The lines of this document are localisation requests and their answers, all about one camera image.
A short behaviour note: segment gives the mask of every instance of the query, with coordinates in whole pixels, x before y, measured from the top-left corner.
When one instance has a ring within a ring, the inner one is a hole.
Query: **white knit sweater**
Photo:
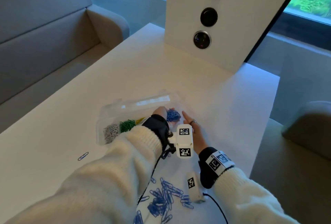
[[[120,134],[106,155],[70,175],[59,190],[6,224],[132,224],[137,200],[161,154],[157,136],[144,126]],[[229,223],[297,223],[284,214],[277,199],[238,168],[214,185]]]

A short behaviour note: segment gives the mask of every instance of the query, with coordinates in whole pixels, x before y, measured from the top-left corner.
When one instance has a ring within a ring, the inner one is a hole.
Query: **qr code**
[[[179,130],[179,135],[190,135],[190,129],[189,128],[181,128]]]
[[[188,183],[188,189],[195,186],[193,177],[191,179],[188,179],[187,183]]]
[[[180,148],[179,149],[179,155],[190,157],[191,156],[191,149],[190,148]]]
[[[212,161],[209,163],[209,166],[210,166],[214,171],[216,171],[217,168],[219,168],[220,165],[221,165],[221,163],[220,163],[217,159],[215,159],[215,158],[213,158]]]
[[[216,158],[218,158],[218,160],[220,160],[222,163],[226,163],[229,161],[229,159],[226,158],[226,155],[223,154],[216,156]]]

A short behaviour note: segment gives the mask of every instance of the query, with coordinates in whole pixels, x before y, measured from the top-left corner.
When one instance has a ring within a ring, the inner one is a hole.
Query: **wire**
[[[203,193],[203,195],[204,195],[204,196],[208,196],[209,198],[211,198],[211,199],[215,202],[215,204],[216,204],[216,205],[218,206],[218,208],[221,210],[221,212],[222,212],[222,214],[223,214],[223,216],[224,216],[224,219],[225,219],[225,221],[226,221],[226,224],[229,224],[229,223],[227,222],[227,219],[226,219],[225,214],[223,213],[221,207],[220,207],[220,206],[218,205],[218,203],[214,200],[214,198],[211,197],[209,194],[205,194],[205,193]]]
[[[156,168],[156,166],[158,165],[159,160],[162,158],[162,156],[163,156],[167,151],[169,151],[169,149],[167,149],[167,150],[165,150],[164,152],[162,152],[162,154],[160,155],[160,157],[159,157],[158,160],[156,161],[151,177],[153,177],[153,174],[154,174],[155,168]],[[146,190],[147,190],[147,188],[148,188],[149,182],[148,182],[147,187],[145,188],[143,194],[141,195],[141,197],[140,197],[139,200],[138,200],[138,205],[139,205],[141,199],[143,198],[143,196],[144,196],[144,194],[145,194],[145,192],[146,192]]]

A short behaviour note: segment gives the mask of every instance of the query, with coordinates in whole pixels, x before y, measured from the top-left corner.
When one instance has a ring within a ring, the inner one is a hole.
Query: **chair backrest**
[[[0,0],[0,103],[100,41],[92,0]]]

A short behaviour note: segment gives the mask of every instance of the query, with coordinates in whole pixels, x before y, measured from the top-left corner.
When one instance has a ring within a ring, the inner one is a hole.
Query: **black lens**
[[[193,42],[199,49],[207,49],[211,43],[209,35],[205,31],[198,31],[195,33]]]
[[[217,11],[211,7],[204,9],[200,16],[201,23],[206,27],[211,27],[216,24],[217,19]]]

